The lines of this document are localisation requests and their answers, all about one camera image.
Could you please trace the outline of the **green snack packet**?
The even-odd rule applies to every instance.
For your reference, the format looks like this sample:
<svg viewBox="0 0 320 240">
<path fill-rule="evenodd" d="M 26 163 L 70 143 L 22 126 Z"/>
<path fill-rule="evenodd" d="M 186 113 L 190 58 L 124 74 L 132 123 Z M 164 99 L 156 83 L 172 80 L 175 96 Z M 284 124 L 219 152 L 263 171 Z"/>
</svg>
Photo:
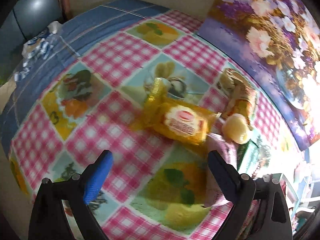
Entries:
<svg viewBox="0 0 320 240">
<path fill-rule="evenodd" d="M 249 140 L 237 150 L 237 171 L 239 174 L 252 175 L 258 166 L 259 148 L 255 142 Z"/>
</svg>

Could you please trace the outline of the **pink snack packet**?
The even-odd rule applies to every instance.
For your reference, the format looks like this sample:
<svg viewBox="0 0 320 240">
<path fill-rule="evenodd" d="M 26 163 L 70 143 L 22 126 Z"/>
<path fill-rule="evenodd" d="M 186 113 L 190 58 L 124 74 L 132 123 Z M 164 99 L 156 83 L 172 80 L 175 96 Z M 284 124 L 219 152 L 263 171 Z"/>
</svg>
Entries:
<svg viewBox="0 0 320 240">
<path fill-rule="evenodd" d="M 207 182 L 204 207 L 221 206 L 236 198 L 231 170 L 237 168 L 236 148 L 219 134 L 207 135 Z"/>
</svg>

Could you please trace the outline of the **round pale yellow bun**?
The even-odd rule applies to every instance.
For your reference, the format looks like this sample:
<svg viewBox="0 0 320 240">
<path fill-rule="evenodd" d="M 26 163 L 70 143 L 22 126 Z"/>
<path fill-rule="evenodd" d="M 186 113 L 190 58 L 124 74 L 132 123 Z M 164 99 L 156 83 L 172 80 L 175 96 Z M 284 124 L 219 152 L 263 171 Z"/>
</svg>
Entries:
<svg viewBox="0 0 320 240">
<path fill-rule="evenodd" d="M 222 133 L 225 139 L 239 145 L 247 143 L 251 137 L 246 118 L 238 113 L 229 116 L 222 125 Z"/>
</svg>

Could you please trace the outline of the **yellow cake packet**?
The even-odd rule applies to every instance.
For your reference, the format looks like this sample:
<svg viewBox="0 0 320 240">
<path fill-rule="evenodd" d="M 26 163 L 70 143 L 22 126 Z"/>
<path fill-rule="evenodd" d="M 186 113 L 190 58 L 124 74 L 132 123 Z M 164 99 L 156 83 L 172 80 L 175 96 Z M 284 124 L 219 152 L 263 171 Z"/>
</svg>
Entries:
<svg viewBox="0 0 320 240">
<path fill-rule="evenodd" d="M 221 114 L 170 98 L 167 93 L 164 79 L 156 78 L 144 103 L 141 116 L 143 127 L 172 140 L 202 145 Z"/>
</svg>

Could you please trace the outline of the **orange bread roll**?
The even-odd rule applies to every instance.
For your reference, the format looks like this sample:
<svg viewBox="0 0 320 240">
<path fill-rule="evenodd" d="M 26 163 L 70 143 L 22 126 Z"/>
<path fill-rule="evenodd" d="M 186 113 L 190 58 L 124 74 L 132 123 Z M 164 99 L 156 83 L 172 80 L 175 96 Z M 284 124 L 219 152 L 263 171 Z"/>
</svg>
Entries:
<svg viewBox="0 0 320 240">
<path fill-rule="evenodd" d="M 219 77 L 219 88 L 228 96 L 229 101 L 222 117 L 227 119 L 233 114 L 241 114 L 252 131 L 252 119 L 257 104 L 257 90 L 237 70 L 225 68 Z"/>
</svg>

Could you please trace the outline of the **pink checkered food tablecloth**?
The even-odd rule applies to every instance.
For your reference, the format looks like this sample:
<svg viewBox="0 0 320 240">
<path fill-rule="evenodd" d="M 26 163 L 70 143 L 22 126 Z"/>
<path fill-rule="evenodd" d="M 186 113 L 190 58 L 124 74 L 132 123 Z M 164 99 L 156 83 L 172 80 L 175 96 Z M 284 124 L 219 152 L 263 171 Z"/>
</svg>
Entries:
<svg viewBox="0 0 320 240">
<path fill-rule="evenodd" d="M 130 124 L 147 85 L 165 76 L 172 97 L 221 112 L 228 98 L 219 76 L 233 68 L 257 90 L 253 176 L 293 180 L 303 161 L 285 120 L 259 85 L 197 36 L 201 21 L 177 10 L 147 17 L 92 46 L 41 93 L 11 140 L 8 158 L 23 193 L 34 200 L 42 178 L 64 181 L 110 150 L 114 164 L 90 203 L 110 239 L 210 239 L 231 204 L 202 207 L 205 149 Z"/>
</svg>

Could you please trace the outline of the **floral painting canvas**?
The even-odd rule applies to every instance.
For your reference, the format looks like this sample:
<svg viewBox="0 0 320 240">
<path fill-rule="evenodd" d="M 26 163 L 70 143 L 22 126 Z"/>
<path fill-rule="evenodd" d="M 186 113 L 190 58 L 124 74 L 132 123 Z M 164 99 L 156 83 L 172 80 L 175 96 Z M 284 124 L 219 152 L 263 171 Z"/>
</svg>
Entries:
<svg viewBox="0 0 320 240">
<path fill-rule="evenodd" d="M 301 150 L 319 139 L 319 20 L 308 0 L 214 0 L 199 35 L 253 77 Z"/>
</svg>

